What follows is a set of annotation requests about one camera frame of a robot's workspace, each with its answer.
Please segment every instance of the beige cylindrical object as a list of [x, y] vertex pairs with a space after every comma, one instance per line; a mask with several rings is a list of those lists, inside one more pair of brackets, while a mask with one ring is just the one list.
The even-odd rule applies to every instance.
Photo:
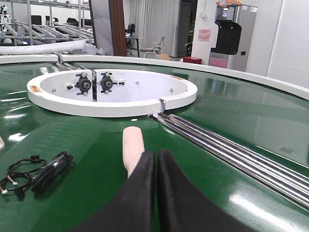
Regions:
[[134, 171], [144, 151], [141, 129], [138, 127], [125, 128], [122, 135], [122, 156], [128, 178]]

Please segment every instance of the screw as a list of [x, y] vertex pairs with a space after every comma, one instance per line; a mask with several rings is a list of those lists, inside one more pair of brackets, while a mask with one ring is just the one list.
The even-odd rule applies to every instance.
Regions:
[[88, 82], [85, 82], [85, 83], [83, 83], [83, 88], [85, 88], [85, 89], [89, 89], [90, 88], [90, 83], [88, 83]]
[[110, 81], [106, 81], [106, 82], [104, 83], [104, 85], [105, 85], [105, 87], [107, 87], [107, 88], [112, 87], [112, 83], [111, 83]]

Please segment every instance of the power cord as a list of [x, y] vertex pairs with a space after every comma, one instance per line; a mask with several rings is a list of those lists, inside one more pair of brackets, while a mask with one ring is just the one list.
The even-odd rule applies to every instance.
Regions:
[[72, 161], [73, 156], [63, 151], [56, 155], [46, 166], [41, 167], [33, 177], [32, 192], [43, 193], [47, 186]]
[[[25, 178], [28, 181], [24, 185], [21, 185], [15, 188], [3, 189], [3, 188], [6, 188], [6, 184], [8, 182], [11, 182], [14, 186], [17, 186], [18, 183], [14, 181], [14, 179], [17, 179], [17, 178]], [[20, 174], [13, 174], [11, 176], [7, 175], [5, 178], [0, 180], [0, 191], [3, 195], [7, 194], [9, 191], [14, 191], [16, 196], [19, 199], [23, 199], [25, 196], [26, 189], [30, 187], [31, 184], [32, 184], [32, 177], [30, 174], [20, 173]]]
[[[32, 185], [31, 191], [43, 193], [72, 159], [73, 156], [69, 155], [66, 151], [60, 152], [48, 164], [46, 160], [40, 159], [38, 155], [31, 156], [29, 159], [21, 159], [8, 167], [7, 176], [0, 180], [0, 192], [4, 195], [9, 191], [14, 191], [16, 196], [22, 199], [25, 196], [26, 189]], [[24, 162], [42, 163], [42, 166], [29, 171], [17, 171], [17, 165]], [[30, 173], [33, 172], [36, 172], [36, 174], [32, 179]], [[8, 182], [11, 182], [14, 186], [18, 185], [15, 181], [16, 178], [26, 178], [28, 181], [22, 186], [6, 189]]]

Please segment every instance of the orange label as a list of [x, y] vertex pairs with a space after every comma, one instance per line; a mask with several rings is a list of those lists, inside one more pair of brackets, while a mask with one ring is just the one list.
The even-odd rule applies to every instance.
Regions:
[[39, 87], [37, 87], [37, 86], [30, 86], [30, 88], [31, 88], [31, 91], [32, 91], [33, 93], [39, 93], [39, 92], [41, 92], [41, 89], [40, 89]]

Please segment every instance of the pink sign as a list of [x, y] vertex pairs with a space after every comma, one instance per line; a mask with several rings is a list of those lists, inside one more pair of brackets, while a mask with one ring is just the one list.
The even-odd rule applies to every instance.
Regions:
[[198, 40], [199, 41], [209, 42], [210, 37], [211, 37], [211, 30], [210, 29], [200, 29], [200, 30], [198, 30]]
[[211, 60], [210, 60], [210, 66], [215, 66], [215, 67], [219, 67], [219, 68], [225, 68], [225, 66], [226, 66], [226, 60], [224, 60], [224, 59], [211, 58]]

